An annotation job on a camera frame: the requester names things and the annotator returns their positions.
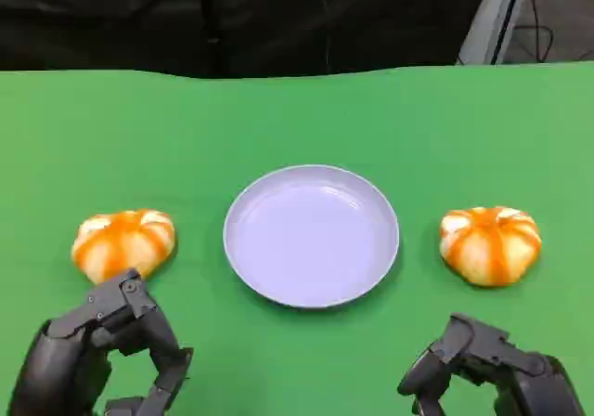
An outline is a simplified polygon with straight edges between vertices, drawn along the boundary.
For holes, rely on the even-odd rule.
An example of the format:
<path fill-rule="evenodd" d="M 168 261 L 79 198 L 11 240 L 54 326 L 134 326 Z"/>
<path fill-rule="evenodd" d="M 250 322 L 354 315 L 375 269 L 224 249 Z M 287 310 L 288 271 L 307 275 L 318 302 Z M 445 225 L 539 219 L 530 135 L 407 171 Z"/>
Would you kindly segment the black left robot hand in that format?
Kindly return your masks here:
<path fill-rule="evenodd" d="M 134 269 L 97 285 L 82 305 L 42 324 L 19 371 L 11 415 L 91 415 L 112 368 L 109 354 L 147 350 L 158 375 L 146 396 L 113 399 L 107 415 L 163 415 L 193 358 Z"/>

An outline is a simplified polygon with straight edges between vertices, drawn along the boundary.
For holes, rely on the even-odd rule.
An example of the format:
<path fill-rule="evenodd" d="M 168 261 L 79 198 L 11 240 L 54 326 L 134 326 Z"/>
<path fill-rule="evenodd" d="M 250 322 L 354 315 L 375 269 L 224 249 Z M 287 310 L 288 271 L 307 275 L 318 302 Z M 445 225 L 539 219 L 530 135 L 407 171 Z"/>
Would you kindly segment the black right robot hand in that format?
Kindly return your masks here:
<path fill-rule="evenodd" d="M 509 334 L 478 319 L 454 313 L 444 332 L 403 376 L 401 396 L 413 396 L 415 415 L 443 415 L 440 399 L 451 378 L 497 389 L 497 415 L 583 415 L 572 381 L 555 357 L 527 352 Z"/>

